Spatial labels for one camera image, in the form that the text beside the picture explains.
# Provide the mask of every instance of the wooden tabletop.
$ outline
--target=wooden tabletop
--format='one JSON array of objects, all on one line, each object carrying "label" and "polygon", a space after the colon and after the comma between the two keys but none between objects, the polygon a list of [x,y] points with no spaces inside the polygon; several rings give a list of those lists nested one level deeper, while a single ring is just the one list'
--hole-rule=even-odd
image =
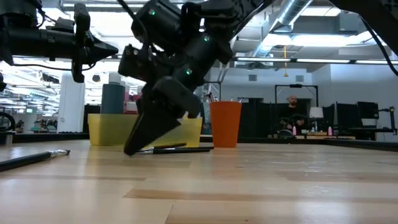
[{"label": "wooden tabletop", "polygon": [[68,157],[0,173],[1,224],[398,223],[398,153],[240,144],[125,156],[88,141],[15,144],[0,160]]}]

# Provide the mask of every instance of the bottle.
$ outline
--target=bottle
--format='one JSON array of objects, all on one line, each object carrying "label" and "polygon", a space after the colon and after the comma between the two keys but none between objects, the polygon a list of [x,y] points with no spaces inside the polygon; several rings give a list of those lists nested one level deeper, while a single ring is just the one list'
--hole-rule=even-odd
[{"label": "bottle", "polygon": [[333,130],[331,129],[331,127],[328,128],[328,135],[332,136],[333,135]]}]

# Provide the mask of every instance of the desk lamp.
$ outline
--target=desk lamp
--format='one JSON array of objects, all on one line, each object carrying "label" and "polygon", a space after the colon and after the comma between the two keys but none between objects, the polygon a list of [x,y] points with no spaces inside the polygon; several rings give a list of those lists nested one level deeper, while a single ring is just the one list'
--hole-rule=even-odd
[{"label": "desk lamp", "polygon": [[311,107],[310,118],[315,120],[315,132],[317,132],[318,131],[317,120],[323,118],[323,109],[319,107]]}]

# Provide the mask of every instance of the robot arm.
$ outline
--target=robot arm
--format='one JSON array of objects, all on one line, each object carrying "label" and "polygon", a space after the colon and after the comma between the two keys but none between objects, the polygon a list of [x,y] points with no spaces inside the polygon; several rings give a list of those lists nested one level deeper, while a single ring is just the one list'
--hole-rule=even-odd
[{"label": "robot arm", "polygon": [[[209,0],[199,4],[187,2],[180,10],[168,0],[150,0],[139,10],[131,29],[144,46],[127,46],[119,64],[121,75],[146,82],[137,102],[139,118],[124,148],[126,154],[133,155],[176,128],[180,125],[177,119],[186,111],[188,117],[198,116],[200,100],[193,91],[204,84],[203,77],[216,60],[228,63],[233,56],[229,41],[272,2]],[[391,32],[398,27],[398,21],[378,0],[331,3],[342,10],[357,12],[398,53],[397,37]],[[201,19],[205,19],[204,32],[199,31]]]},{"label": "robot arm", "polygon": [[0,0],[0,62],[15,65],[13,55],[48,57],[53,61],[70,58],[73,79],[83,83],[83,64],[93,65],[118,52],[117,48],[93,37],[84,4],[75,5],[74,22],[59,18],[45,30],[37,26],[37,10],[45,19],[41,0]]}]

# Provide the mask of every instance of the orange cup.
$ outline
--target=orange cup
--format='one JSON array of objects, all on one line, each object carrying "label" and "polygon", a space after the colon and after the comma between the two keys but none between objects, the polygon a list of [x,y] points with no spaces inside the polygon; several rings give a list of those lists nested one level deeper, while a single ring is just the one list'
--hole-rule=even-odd
[{"label": "orange cup", "polygon": [[236,147],[242,104],[232,101],[210,103],[214,147]]}]

